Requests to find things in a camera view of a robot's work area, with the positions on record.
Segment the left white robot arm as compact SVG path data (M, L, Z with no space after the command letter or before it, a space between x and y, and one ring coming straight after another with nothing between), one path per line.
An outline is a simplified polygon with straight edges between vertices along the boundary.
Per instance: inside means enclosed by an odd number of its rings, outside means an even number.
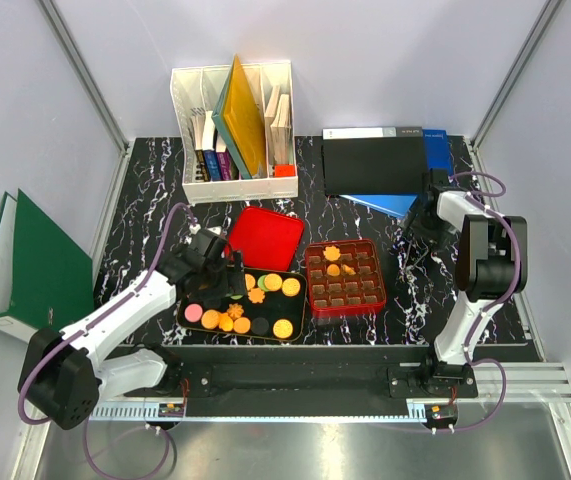
M161 396L184 390L179 357L161 345L145 344L119 357L113 351L179 301L215 305L246 292L241 252L209 229L169 253L157 252L151 266L108 303L62 330L45 327L32 335L18 383L20 418L70 430L102 401L141 389ZM41 418L30 417L27 404Z

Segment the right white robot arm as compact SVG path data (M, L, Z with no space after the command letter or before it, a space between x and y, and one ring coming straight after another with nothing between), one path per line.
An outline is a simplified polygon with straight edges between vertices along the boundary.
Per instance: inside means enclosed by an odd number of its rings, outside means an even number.
M455 383L450 366L472 362L473 351L493 315L527 282L525 218L499 213L486 203L506 193L505 184L483 172L450 175L430 169L402 224L411 238L434 248L458 237L455 305L436 337L435 361L419 371L419 384L441 396Z

